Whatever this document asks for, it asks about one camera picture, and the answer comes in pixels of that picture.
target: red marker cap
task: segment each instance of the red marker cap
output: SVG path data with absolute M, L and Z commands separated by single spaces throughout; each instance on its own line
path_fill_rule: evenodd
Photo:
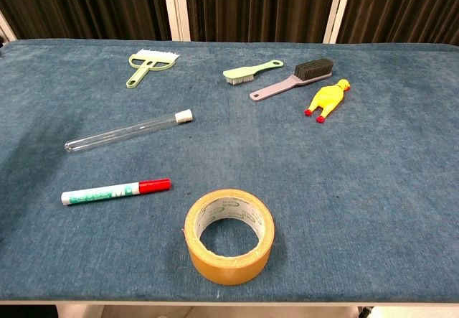
M 171 180 L 169 178 L 144 180 L 138 183 L 138 191 L 141 194 L 148 194 L 149 192 L 164 191 L 171 188 Z

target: black bristles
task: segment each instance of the black bristles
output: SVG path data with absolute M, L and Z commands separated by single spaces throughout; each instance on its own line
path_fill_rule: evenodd
M 295 68 L 295 76 L 302 81 L 317 78 L 327 75 L 331 72 L 333 62 L 326 58 L 297 65 Z

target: dark curtain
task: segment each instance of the dark curtain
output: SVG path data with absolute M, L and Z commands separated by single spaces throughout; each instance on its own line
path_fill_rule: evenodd
M 19 39 L 171 39 L 166 0 L 0 0 Z
M 348 0 L 337 42 L 459 45 L 459 0 Z
M 332 0 L 187 0 L 191 40 L 322 42 Z

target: packing tape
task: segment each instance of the packing tape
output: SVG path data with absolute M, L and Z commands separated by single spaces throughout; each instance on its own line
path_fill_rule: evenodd
M 238 219 L 256 233 L 258 244 L 248 253 L 219 256 L 199 240 L 208 225 L 220 219 Z M 185 238 L 194 267 L 206 279 L 218 284 L 243 284 L 265 267 L 274 240 L 274 222 L 269 210 L 254 195 L 236 189 L 210 192 L 194 203 L 185 220 Z

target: green marker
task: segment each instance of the green marker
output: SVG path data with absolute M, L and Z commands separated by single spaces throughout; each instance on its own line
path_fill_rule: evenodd
M 143 195 L 149 192 L 169 190 L 169 178 L 144 180 L 142 182 L 112 185 L 109 187 L 96 187 L 93 189 L 63 192 L 61 201 L 63 205 L 76 205 L 78 203 L 106 200 L 131 195 Z

